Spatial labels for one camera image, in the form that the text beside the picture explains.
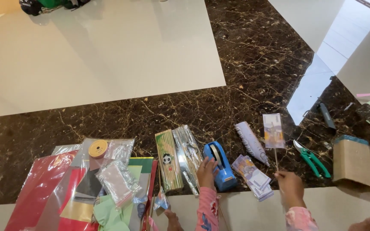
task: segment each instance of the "green pruning shears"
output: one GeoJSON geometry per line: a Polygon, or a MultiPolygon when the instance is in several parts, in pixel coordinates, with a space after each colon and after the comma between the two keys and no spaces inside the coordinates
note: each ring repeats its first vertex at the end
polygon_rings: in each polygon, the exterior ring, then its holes
{"type": "Polygon", "coordinates": [[[301,157],[305,160],[305,162],[311,167],[312,171],[315,173],[317,177],[322,177],[322,175],[319,173],[318,169],[316,168],[315,164],[322,169],[323,176],[326,178],[331,178],[331,175],[329,174],[328,170],[325,168],[325,166],[322,164],[321,161],[316,158],[315,154],[308,150],[307,148],[303,147],[299,142],[294,140],[294,146],[296,150],[298,150],[301,153],[301,157]]]}

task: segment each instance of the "blue tape dispenser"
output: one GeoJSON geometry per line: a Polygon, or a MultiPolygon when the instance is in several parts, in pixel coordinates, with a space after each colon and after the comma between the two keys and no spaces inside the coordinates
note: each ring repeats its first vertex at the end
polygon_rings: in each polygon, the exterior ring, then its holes
{"type": "Polygon", "coordinates": [[[222,146],[218,142],[213,141],[205,144],[203,147],[203,157],[209,157],[209,159],[215,158],[218,161],[217,168],[219,168],[219,173],[215,177],[215,183],[220,192],[236,186],[236,178],[232,172],[232,168],[229,165],[222,146]]]}

